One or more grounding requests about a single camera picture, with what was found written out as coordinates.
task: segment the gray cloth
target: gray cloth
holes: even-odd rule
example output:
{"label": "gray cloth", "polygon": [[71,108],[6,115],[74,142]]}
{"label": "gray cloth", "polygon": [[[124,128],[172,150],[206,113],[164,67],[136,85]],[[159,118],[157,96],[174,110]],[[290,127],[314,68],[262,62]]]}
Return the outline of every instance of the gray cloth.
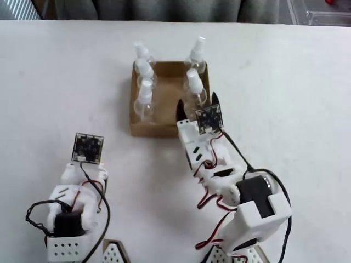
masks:
{"label": "gray cloth", "polygon": [[279,0],[55,0],[58,19],[276,24]]}

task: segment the circuit board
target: circuit board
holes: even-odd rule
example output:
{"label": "circuit board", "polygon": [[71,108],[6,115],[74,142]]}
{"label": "circuit board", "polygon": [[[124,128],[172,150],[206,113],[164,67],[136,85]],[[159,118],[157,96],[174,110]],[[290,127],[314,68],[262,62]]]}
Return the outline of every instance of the circuit board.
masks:
{"label": "circuit board", "polygon": [[102,136],[76,133],[71,160],[99,164],[103,143],[104,137]]}
{"label": "circuit board", "polygon": [[220,104],[209,106],[203,110],[197,110],[195,113],[200,134],[206,133],[209,128],[217,129],[223,127]]}

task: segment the hole pattern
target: hole pattern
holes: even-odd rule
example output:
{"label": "hole pattern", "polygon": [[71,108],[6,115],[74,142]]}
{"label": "hole pattern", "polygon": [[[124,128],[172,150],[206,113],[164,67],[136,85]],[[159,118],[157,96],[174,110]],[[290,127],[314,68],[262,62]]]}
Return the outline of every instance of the hole pattern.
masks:
{"label": "hole pattern", "polygon": [[103,256],[103,263],[124,263],[117,245],[110,244]]}

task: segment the black wire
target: black wire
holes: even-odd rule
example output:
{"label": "black wire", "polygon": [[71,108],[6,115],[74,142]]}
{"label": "black wire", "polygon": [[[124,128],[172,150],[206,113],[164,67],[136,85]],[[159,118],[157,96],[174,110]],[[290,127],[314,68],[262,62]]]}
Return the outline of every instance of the black wire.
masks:
{"label": "black wire", "polygon": [[86,171],[83,169],[82,166],[83,162],[80,163],[80,167],[82,169],[82,171],[84,172],[84,175],[86,176],[87,180],[91,183],[92,186],[94,186],[94,188],[97,190],[97,192],[100,194],[101,198],[103,199],[106,208],[107,208],[107,221],[106,221],[106,225],[105,228],[100,236],[100,238],[98,239],[98,241],[96,242],[95,246],[92,248],[92,250],[90,250],[90,252],[88,253],[88,255],[85,257],[85,259],[83,259],[83,261],[81,263],[86,263],[91,256],[94,254],[94,252],[96,251],[96,249],[98,248],[98,246],[100,245],[100,243],[102,242],[102,240],[105,237],[105,234],[107,232],[107,229],[109,228],[109,224],[110,224],[110,219],[111,219],[111,210],[110,210],[110,206],[108,201],[105,198],[105,195],[103,194],[103,192],[99,189],[99,187],[96,185],[96,183],[89,177],[89,175],[86,173]]}
{"label": "black wire", "polygon": [[[279,184],[280,188],[282,189],[287,201],[289,202],[289,205],[291,206],[290,203],[290,198],[289,198],[289,194],[287,193],[284,184],[282,183],[282,181],[279,179],[278,176],[276,176],[272,171],[264,169],[264,168],[260,168],[260,169],[253,169],[252,171],[250,171],[250,173],[259,173],[259,172],[264,172],[269,174],[271,177],[273,177],[273,179]],[[242,179],[245,179],[245,175],[248,173],[248,171],[246,171],[243,176]],[[282,263],[283,259],[284,259],[284,255],[285,255],[285,250],[286,250],[286,245],[287,245],[287,241],[291,232],[291,225],[292,225],[292,218],[291,216],[288,218],[287,220],[287,228],[286,228],[286,232],[285,232],[285,236],[284,236],[284,241],[283,241],[283,246],[281,248],[281,254],[280,254],[280,259],[278,261],[278,263]]]}
{"label": "black wire", "polygon": [[244,160],[244,162],[247,165],[247,170],[251,171],[253,169],[253,167],[250,165],[250,163],[246,160],[246,158],[242,155],[241,151],[239,150],[239,148],[237,147],[237,145],[235,144],[235,142],[232,140],[232,138],[229,136],[228,133],[226,133],[222,128],[219,128],[219,130],[223,133],[223,135],[226,137],[226,139],[230,142],[230,144],[234,147],[234,149],[236,149],[236,151],[238,152],[238,154],[240,155],[240,157]]}
{"label": "black wire", "polygon": [[35,223],[33,220],[31,220],[30,215],[31,215],[34,207],[41,205],[41,204],[52,204],[52,203],[60,204],[61,210],[63,213],[72,212],[72,207],[69,204],[67,204],[61,200],[45,200],[45,201],[40,201],[40,202],[32,204],[32,206],[28,208],[27,214],[26,214],[26,221],[29,224],[31,224],[32,226],[34,226],[35,228],[42,230],[44,232],[44,234],[46,236],[49,236],[49,237],[53,236],[53,233],[50,233],[49,230],[46,227],[44,227],[44,225],[42,223]]}

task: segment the transparent plastic container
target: transparent plastic container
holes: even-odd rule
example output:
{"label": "transparent plastic container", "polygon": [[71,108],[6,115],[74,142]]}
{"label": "transparent plastic container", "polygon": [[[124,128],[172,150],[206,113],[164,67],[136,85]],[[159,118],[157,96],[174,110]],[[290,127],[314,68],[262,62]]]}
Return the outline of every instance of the transparent plastic container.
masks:
{"label": "transparent plastic container", "polygon": [[[156,65],[156,60],[153,56],[150,55],[148,48],[142,42],[134,43],[135,52],[138,59],[145,59],[146,62],[150,64],[152,68]],[[139,74],[139,68],[137,67],[137,61],[135,61],[135,71]]]}
{"label": "transparent plastic container", "polygon": [[351,26],[351,0],[287,0],[292,23],[309,26]]}
{"label": "transparent plastic container", "polygon": [[184,111],[190,121],[195,121],[195,112],[204,106],[207,100],[207,92],[203,88],[202,81],[195,69],[188,70],[186,76],[188,82],[184,97]]}
{"label": "transparent plastic container", "polygon": [[183,86],[184,90],[186,91],[186,73],[188,70],[194,69],[199,74],[200,78],[203,78],[203,73],[206,69],[206,62],[203,59],[203,54],[205,52],[205,38],[198,37],[194,47],[192,48],[190,55],[184,60],[185,65],[185,74],[184,74],[184,81]]}
{"label": "transparent plastic container", "polygon": [[139,122],[153,124],[154,108],[152,101],[152,81],[144,79],[141,83],[138,98],[134,102],[134,112],[139,117]]}
{"label": "transparent plastic container", "polygon": [[151,65],[143,58],[137,59],[135,65],[139,69],[139,76],[137,79],[138,88],[140,89],[144,79],[150,79],[152,81],[152,89],[154,89],[158,84],[158,78]]}

